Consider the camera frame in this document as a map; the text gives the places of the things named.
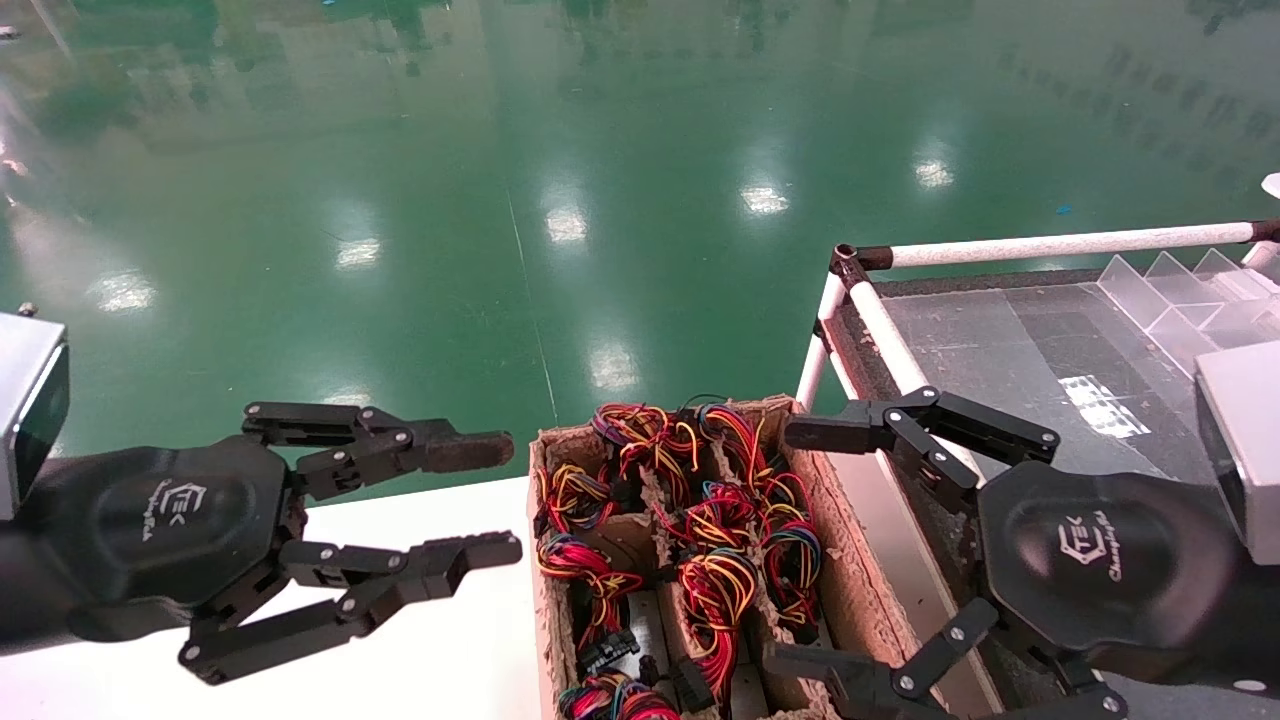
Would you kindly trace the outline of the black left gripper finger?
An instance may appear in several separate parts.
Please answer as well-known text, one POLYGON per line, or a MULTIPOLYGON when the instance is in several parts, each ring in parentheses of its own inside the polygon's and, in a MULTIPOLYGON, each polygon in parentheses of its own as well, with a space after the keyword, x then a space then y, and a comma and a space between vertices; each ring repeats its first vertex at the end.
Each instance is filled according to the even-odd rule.
POLYGON ((270 447, 311 448, 291 470, 291 483, 316 501, 419 471, 500 468, 515 455, 504 430, 462 433, 444 418, 411 421, 374 406, 250 404, 243 433, 270 447))
POLYGON ((179 662, 209 685, 238 680, 364 638, 412 603, 453 597, 470 571, 515 565, 522 556, 508 530, 430 539, 404 551, 293 539, 279 552, 285 578, 340 597, 192 630, 179 662))

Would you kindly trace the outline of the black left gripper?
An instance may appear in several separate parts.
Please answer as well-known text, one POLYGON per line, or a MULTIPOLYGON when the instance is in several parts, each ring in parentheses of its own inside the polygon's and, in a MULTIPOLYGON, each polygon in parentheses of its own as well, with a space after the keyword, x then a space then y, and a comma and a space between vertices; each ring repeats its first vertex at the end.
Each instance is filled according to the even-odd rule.
POLYGON ((285 460, 246 438, 64 457, 20 509, 38 570, 76 605, 192 609, 305 528, 285 460))

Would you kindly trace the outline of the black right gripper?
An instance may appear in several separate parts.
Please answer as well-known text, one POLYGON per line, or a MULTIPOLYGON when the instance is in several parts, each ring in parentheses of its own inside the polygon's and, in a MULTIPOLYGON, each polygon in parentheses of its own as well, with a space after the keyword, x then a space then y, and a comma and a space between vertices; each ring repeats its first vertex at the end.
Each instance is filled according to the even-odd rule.
MULTIPOLYGON (((1249 641, 1251 559, 1208 486, 1061 471, 1043 464, 1056 455, 1056 432, 932 386, 895 400, 851 400, 833 416, 792 415, 783 427, 790 448, 891 454, 913 461, 932 491, 978 489, 977 471, 945 441, 1016 465, 975 496, 986 587, 1039 643, 1093 659, 1180 659, 1249 641)), ((763 666, 822 682, 841 719, 951 719, 934 685, 1002 630, 1005 615, 987 600, 970 601, 901 667, 776 641, 765 644, 763 666)), ((997 716, 1129 716, 1126 701, 1079 657, 1053 659, 1050 667, 1059 697, 997 716)))

